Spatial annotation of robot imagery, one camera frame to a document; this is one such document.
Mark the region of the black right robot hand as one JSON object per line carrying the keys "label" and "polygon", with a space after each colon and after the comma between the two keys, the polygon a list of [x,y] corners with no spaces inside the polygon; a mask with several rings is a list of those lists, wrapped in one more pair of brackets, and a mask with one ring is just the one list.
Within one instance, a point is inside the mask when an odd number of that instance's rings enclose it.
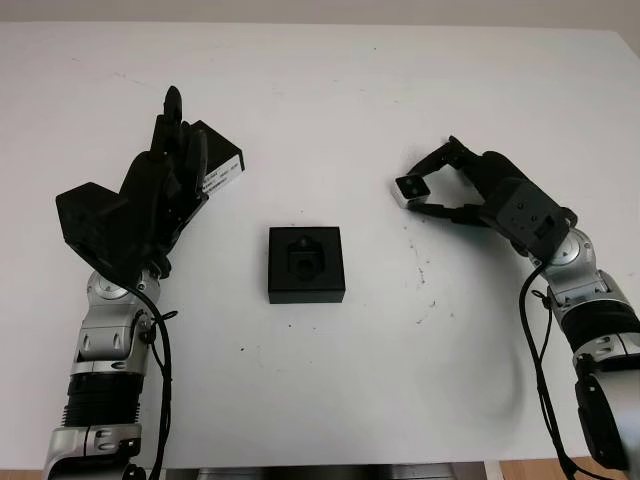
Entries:
{"label": "black right robot hand", "polygon": [[486,151],[478,155],[469,150],[457,138],[450,136],[439,148],[426,155],[404,175],[393,181],[394,195],[399,205],[429,217],[449,220],[452,223],[487,227],[480,218],[480,206],[465,204],[448,208],[441,204],[428,203],[431,190],[425,177],[445,166],[450,166],[468,180],[483,200],[494,193],[499,184],[508,178],[527,177],[504,155]]}

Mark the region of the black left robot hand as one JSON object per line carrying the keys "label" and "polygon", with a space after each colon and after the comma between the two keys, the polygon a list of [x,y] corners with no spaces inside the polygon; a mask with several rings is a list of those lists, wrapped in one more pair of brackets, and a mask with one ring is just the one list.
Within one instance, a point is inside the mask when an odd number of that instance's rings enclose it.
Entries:
{"label": "black left robot hand", "polygon": [[208,200],[203,188],[207,163],[206,134],[182,118],[181,93],[170,86],[150,148],[134,159],[120,188],[140,222],[136,248],[143,267],[162,279],[171,272],[169,253]]}

